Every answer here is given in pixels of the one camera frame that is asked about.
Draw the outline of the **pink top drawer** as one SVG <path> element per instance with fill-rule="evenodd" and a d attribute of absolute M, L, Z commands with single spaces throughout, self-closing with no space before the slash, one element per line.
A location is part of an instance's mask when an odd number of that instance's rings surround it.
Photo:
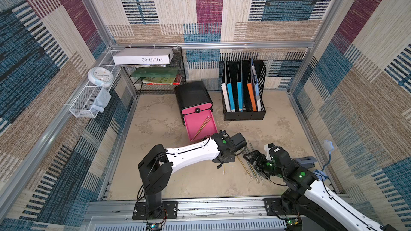
<path fill-rule="evenodd" d="M 213 107 L 212 103 L 204 103 L 200 105 L 195 105 L 192 107 L 182 109 L 182 115 L 188 115 L 191 113 L 200 113 L 201 111 L 205 111 L 207 109 L 211 109 Z"/>

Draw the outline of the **black drawer cabinet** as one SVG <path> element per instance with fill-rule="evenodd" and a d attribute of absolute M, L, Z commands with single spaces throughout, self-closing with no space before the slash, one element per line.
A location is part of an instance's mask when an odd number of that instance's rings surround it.
<path fill-rule="evenodd" d="M 186 84 L 178 85 L 174 88 L 179 109 L 200 105 L 204 103 L 212 103 L 212 99 L 202 81 L 194 81 Z"/>

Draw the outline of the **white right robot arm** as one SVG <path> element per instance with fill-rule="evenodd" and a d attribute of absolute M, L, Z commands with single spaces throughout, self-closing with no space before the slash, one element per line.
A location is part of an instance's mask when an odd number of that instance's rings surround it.
<path fill-rule="evenodd" d="M 330 190 L 318 175 L 301 166 L 282 147 L 268 145 L 263 154 L 254 150 L 244 155 L 265 179 L 279 177 L 288 189 L 281 195 L 282 214 L 299 213 L 327 231 L 393 231 L 368 218 Z"/>

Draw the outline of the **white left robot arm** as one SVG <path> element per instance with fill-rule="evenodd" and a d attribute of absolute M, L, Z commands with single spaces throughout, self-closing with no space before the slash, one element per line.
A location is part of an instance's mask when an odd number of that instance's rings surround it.
<path fill-rule="evenodd" d="M 132 219 L 175 219 L 177 215 L 173 211 L 178 208 L 177 203 L 167 206 L 162 200 L 162 191 L 171 175 L 206 160 L 221 168 L 224 164 L 234 163 L 235 157 L 246 147 L 246 139 L 241 133 L 229 136 L 225 131 L 180 148 L 166 149 L 162 144 L 155 145 L 138 164 L 142 187 Z"/>

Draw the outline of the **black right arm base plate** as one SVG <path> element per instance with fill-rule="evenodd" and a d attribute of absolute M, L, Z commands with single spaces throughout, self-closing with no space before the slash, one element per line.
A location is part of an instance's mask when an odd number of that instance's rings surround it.
<path fill-rule="evenodd" d="M 280 216 L 285 218 L 290 215 L 290 213 L 285 211 L 280 197 L 265 197 L 263 203 L 268 216 Z"/>

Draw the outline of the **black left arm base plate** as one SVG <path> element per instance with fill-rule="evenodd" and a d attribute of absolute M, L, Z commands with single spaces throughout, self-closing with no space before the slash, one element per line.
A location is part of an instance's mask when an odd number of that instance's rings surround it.
<path fill-rule="evenodd" d="M 132 220 L 169 220 L 176 219 L 178 201 L 165 201 L 161 206 L 150 209 L 145 201 L 136 202 L 132 212 Z"/>

